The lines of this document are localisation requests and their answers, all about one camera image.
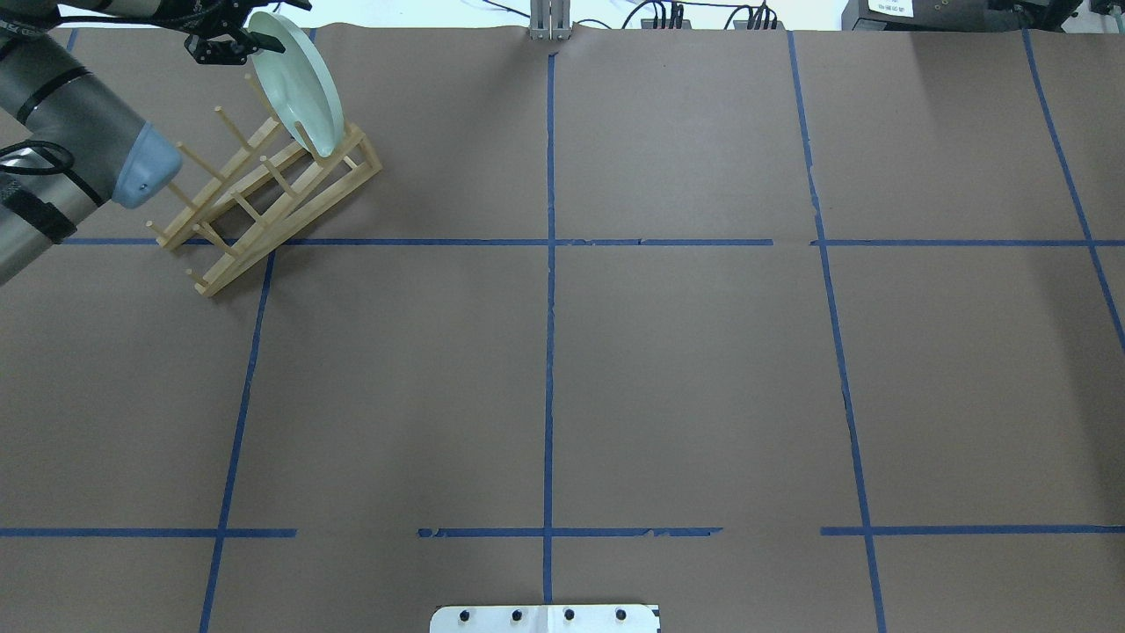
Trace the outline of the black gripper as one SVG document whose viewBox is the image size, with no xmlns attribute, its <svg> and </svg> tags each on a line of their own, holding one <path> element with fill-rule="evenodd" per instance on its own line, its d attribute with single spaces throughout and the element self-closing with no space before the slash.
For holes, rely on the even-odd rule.
<svg viewBox="0 0 1125 633">
<path fill-rule="evenodd" d="M 250 31 L 250 13 L 269 1 L 204 1 L 200 15 L 186 20 L 184 49 L 201 65 L 244 65 L 261 51 L 284 54 L 285 45 L 269 33 Z"/>
</svg>

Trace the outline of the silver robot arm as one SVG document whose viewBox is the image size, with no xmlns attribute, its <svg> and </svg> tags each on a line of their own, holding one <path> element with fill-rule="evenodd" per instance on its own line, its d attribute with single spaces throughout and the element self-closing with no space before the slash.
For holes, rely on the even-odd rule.
<svg viewBox="0 0 1125 633">
<path fill-rule="evenodd" d="M 250 27 L 256 1 L 76 1 L 90 22 L 184 33 L 200 64 L 242 65 L 282 40 Z M 184 163 L 154 125 L 76 60 L 51 31 L 58 1 L 4 1 L 1 103 L 28 139 L 3 147 L 1 273 L 19 275 L 112 201 L 136 208 Z"/>
</svg>

